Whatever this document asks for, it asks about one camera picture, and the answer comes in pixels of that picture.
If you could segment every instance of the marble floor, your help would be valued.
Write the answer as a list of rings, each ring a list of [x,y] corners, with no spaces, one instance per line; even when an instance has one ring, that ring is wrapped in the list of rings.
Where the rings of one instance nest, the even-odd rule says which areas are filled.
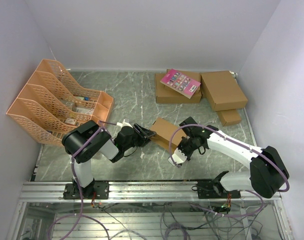
[[[178,125],[192,116],[201,124],[211,124],[233,138],[253,144],[242,109],[239,110],[242,117],[240,124],[222,127],[206,99],[195,104],[157,104],[154,72],[78,71],[71,74],[81,86],[102,90],[114,97],[115,105],[110,122],[121,122],[126,117],[132,124],[149,128],[157,117]],[[110,125],[108,130],[115,137],[119,128]],[[214,178],[222,171],[246,170],[240,163],[214,150],[207,150],[204,155],[195,152],[191,161],[181,168],[172,166],[167,158],[168,152],[165,149],[150,142],[117,163],[111,163],[101,154],[96,154],[92,159],[92,172],[96,180],[154,181]],[[36,181],[70,181],[71,178],[70,159],[64,149],[46,145]]]

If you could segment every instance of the cardboard box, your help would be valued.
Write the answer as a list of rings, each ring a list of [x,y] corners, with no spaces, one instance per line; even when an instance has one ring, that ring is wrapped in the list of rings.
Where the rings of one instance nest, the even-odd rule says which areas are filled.
[[[180,73],[183,73],[184,75],[187,75],[189,78],[192,78],[196,81],[198,81],[199,83],[201,82],[201,74],[199,72],[194,72],[194,71],[181,71],[181,70],[178,70]],[[164,85],[164,88],[166,89],[170,89],[170,90],[173,90],[171,89],[170,87]],[[197,94],[201,91],[201,87],[199,87],[194,94]]]
[[[241,109],[247,98],[229,71],[201,73],[201,86],[214,111]]]
[[[200,91],[193,94],[188,99],[179,92],[165,86],[160,81],[165,76],[165,73],[155,74],[155,90],[157,104],[198,104],[201,101],[202,93]]]
[[[218,111],[216,113],[217,113],[218,117],[220,118],[220,121],[221,121],[223,127],[234,125],[234,124],[239,124],[242,120],[240,114],[238,114],[236,109]]]
[[[155,131],[156,135],[151,137],[151,141],[155,142],[162,148],[168,151],[169,141],[172,134],[177,130],[178,127],[171,124],[170,122],[158,117],[155,123],[150,127],[150,130]],[[177,146],[180,144],[182,137],[186,137],[183,130],[178,131],[172,141],[172,153],[175,151]]]

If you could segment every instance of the small item in rack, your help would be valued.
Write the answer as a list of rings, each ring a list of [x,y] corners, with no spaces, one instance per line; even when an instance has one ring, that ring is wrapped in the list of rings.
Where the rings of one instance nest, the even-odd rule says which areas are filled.
[[[65,121],[64,121],[65,124],[69,124],[69,125],[73,125],[73,126],[76,126],[76,119],[72,119],[72,118],[67,118]]]
[[[76,112],[79,114],[86,114],[89,110],[91,110],[90,108],[86,108],[86,107],[76,107]]]
[[[64,100],[64,99],[60,99],[60,101],[62,102],[62,104],[64,104],[69,110],[71,111],[76,111],[76,106],[75,106],[75,103],[72,102],[72,101],[67,101],[67,100]]]
[[[79,114],[89,114],[92,115],[94,112],[93,108],[86,108],[86,107],[76,107],[76,112]]]
[[[94,113],[94,109],[92,108],[92,109],[90,109],[87,113],[85,113],[85,114],[89,114],[89,115],[92,115]]]
[[[76,97],[77,99],[82,100],[82,101],[85,100],[85,98],[83,96],[74,96],[74,97]]]

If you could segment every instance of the black mounting bracket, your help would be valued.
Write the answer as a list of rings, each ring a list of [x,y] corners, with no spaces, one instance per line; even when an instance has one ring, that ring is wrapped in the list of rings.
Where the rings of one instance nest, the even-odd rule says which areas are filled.
[[[96,193],[96,200],[106,200],[108,199],[110,186],[106,181],[93,181],[92,189],[87,192],[86,189],[83,190],[83,197],[85,199],[92,199],[93,193]],[[63,199],[65,200],[75,200],[81,199],[80,192],[75,183],[68,183],[65,185],[65,190],[63,193]]]
[[[198,199],[226,199],[228,193],[231,194],[232,199],[239,199],[241,197],[240,191],[237,190],[230,192],[221,192],[218,194],[214,190],[213,179],[202,179],[198,181],[192,190],[197,192]]]

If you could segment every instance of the book cover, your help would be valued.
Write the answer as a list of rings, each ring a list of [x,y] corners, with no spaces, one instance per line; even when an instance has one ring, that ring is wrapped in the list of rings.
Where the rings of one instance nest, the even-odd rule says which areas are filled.
[[[164,78],[162,78],[161,83],[189,99],[201,85],[197,80],[194,80],[175,69],[171,69]]]

